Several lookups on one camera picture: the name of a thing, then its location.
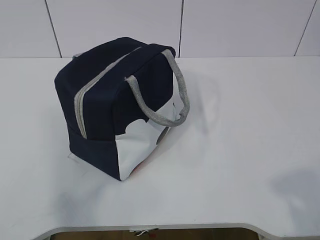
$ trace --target tile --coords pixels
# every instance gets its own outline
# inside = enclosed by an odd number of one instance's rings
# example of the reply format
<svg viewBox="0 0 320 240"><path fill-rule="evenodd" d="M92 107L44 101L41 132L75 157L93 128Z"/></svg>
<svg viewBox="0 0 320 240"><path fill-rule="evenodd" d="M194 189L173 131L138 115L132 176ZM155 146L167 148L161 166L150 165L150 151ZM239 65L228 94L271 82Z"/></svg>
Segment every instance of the tile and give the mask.
<svg viewBox="0 0 320 240"><path fill-rule="evenodd" d="M0 58L58 58L44 0L0 1Z"/></svg>
<svg viewBox="0 0 320 240"><path fill-rule="evenodd" d="M178 52L181 0L48 0L63 57L119 37L169 45Z"/></svg>
<svg viewBox="0 0 320 240"><path fill-rule="evenodd" d="M293 56L314 3L185 0L180 56Z"/></svg>
<svg viewBox="0 0 320 240"><path fill-rule="evenodd" d="M314 6L296 55L320 56L320 1Z"/></svg>

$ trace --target gray handle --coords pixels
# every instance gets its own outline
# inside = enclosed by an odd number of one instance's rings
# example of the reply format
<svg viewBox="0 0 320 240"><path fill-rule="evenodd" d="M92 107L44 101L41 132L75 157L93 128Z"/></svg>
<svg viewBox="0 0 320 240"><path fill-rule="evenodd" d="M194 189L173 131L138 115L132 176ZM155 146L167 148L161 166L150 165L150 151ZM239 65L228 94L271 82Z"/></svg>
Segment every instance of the gray handle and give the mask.
<svg viewBox="0 0 320 240"><path fill-rule="evenodd" d="M141 108L142 112L152 121L155 123L165 126L165 127L176 127L181 124L183 124L188 116L189 110L190 110L190 102L187 94L187 87L185 83L184 76L181 73L181 70L179 69L174 56L172 55L171 51L169 49L166 49L162 52L162 54L165 56L166 60L168 61L175 77L176 81L178 83L178 89L179 89L179 95L183 102L183 109L180 111L179 115L180 118L177 120L170 120L166 118L165 116L160 115L159 113L153 111L151 108L149 108L144 99L142 98L140 88L138 81L135 76L131 75L126 79L128 82L132 93L135 97L136 102L138 103L139 107Z"/></svg>

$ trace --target zipper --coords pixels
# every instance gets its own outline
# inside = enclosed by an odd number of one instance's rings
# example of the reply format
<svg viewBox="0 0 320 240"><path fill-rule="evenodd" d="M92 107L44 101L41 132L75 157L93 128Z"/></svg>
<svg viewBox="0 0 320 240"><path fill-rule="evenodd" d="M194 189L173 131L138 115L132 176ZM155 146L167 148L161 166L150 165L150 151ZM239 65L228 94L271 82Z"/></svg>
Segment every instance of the zipper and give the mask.
<svg viewBox="0 0 320 240"><path fill-rule="evenodd" d="M87 139L87 133L86 133L86 127L85 127L85 120L84 120L84 114L83 114L83 103L84 103L84 97L85 94L97 83L99 80L107 73L109 72L113 67L115 67L122 59L124 59L126 56L131 54L132 52L140 49L140 47L136 48L135 50L129 52L128 54L120 57L110 65L108 65L102 72L100 72L94 79L89 81L86 85L84 85L74 96L74 112L75 112L75 118L76 122L78 124L79 130L81 132L81 135L83 138Z"/></svg>

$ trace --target white fabric panel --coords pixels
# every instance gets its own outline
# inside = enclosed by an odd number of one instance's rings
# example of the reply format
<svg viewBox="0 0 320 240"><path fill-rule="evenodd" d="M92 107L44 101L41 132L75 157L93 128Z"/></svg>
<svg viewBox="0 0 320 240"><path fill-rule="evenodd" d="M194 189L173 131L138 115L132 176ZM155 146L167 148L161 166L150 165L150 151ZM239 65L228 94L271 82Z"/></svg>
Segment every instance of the white fabric panel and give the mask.
<svg viewBox="0 0 320 240"><path fill-rule="evenodd" d="M314 6L296 55L320 56L320 1Z"/></svg>
<svg viewBox="0 0 320 240"><path fill-rule="evenodd" d="M177 111L173 103L174 96L156 112L170 120L176 120ZM122 181L157 147L157 140L164 129L164 126L151 119L147 122L138 119L126 127L125 134L115 136L119 173Z"/></svg>
<svg viewBox="0 0 320 240"><path fill-rule="evenodd" d="M181 0L48 0L63 57L119 37L174 47L178 52Z"/></svg>
<svg viewBox="0 0 320 240"><path fill-rule="evenodd" d="M185 0L180 56L293 56L315 0Z"/></svg>
<svg viewBox="0 0 320 240"><path fill-rule="evenodd" d="M44 0L0 1L0 58L59 57Z"/></svg>

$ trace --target navy blue lunch bag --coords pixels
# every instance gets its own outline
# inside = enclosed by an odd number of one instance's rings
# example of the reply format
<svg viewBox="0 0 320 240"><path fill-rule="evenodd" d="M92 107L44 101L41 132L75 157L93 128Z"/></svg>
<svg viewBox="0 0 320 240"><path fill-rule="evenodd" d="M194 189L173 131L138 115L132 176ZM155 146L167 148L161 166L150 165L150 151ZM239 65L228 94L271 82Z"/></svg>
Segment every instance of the navy blue lunch bag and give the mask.
<svg viewBox="0 0 320 240"><path fill-rule="evenodd" d="M74 57L54 80L71 152L125 180L189 113L175 54L169 46L123 37ZM183 102L179 114L173 73Z"/></svg>

